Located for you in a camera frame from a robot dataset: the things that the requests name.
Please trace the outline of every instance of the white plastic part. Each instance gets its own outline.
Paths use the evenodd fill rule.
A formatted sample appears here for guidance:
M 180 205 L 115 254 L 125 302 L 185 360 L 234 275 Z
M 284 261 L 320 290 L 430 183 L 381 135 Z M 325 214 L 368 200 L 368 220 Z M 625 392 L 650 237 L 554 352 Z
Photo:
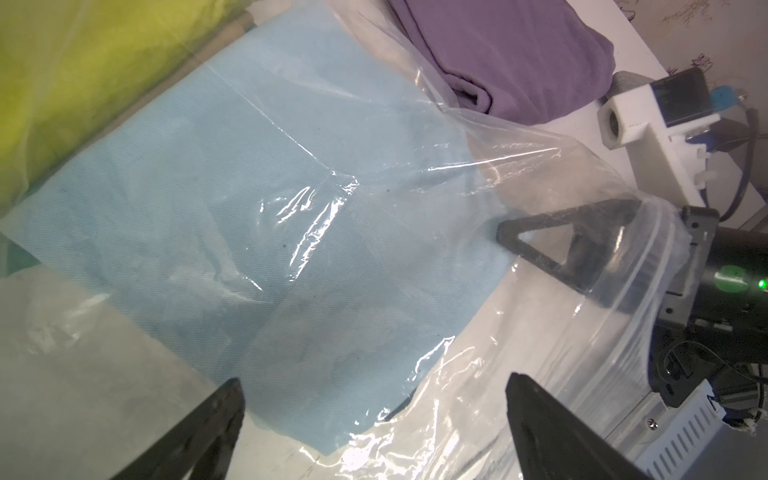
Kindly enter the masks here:
M 708 153 L 701 144 L 687 143 L 685 135 L 719 119 L 712 114 L 667 127 L 650 85 L 618 94 L 598 111 L 603 144 L 627 148 L 637 187 L 677 207 L 704 206 L 698 190 L 710 180 L 701 175 Z
M 653 480 L 680 480 L 692 466 L 715 434 L 725 425 L 721 420 L 725 409 L 707 397 L 712 387 L 706 380 L 685 400 L 673 415 L 666 415 L 658 422 L 660 435 L 635 460 L 640 470 Z

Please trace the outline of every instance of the wall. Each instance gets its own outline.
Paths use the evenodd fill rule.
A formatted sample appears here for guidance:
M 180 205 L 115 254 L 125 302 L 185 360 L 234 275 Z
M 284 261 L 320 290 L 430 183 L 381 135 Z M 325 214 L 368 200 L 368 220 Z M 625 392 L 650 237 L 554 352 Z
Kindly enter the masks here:
M 704 70 L 710 88 L 744 88 L 768 131 L 768 2 L 765 0 L 615 0 L 668 72 Z M 746 123 L 732 108 L 725 117 Z M 734 151 L 741 165 L 744 149 Z M 752 183 L 768 199 L 768 141 L 758 144 Z

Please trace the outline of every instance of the lime green fabric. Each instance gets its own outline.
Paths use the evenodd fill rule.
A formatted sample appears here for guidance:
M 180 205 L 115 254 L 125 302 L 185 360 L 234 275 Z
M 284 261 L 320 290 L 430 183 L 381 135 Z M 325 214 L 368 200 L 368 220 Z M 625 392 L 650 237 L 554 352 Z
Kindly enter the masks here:
M 0 215 L 250 0 L 4 0 Z

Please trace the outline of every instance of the blue cloth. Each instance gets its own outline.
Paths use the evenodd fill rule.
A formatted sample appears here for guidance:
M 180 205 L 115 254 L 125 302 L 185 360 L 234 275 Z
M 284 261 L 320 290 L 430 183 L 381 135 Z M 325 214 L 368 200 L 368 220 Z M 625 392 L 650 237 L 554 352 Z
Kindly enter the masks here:
M 461 128 L 321 6 L 240 40 L 0 222 L 330 453 L 396 408 L 511 265 Z

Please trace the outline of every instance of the white surface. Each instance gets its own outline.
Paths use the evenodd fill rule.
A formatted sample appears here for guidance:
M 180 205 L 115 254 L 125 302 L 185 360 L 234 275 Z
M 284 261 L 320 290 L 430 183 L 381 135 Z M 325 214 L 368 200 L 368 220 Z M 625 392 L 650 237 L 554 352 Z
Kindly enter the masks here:
M 707 398 L 712 387 L 706 380 L 679 409 L 669 411 L 669 426 L 653 437 L 635 465 L 653 480 L 680 480 L 720 429 L 725 409 Z

